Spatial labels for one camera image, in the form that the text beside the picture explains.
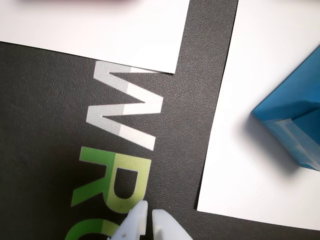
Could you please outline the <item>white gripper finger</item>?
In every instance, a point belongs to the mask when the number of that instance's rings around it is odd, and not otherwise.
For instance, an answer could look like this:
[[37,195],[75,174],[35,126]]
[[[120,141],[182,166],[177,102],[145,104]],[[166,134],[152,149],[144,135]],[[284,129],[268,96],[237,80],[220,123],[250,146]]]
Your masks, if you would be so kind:
[[193,240],[186,230],[165,210],[152,211],[154,240]]
[[128,213],[110,240],[139,240],[146,234],[148,202],[139,201]]

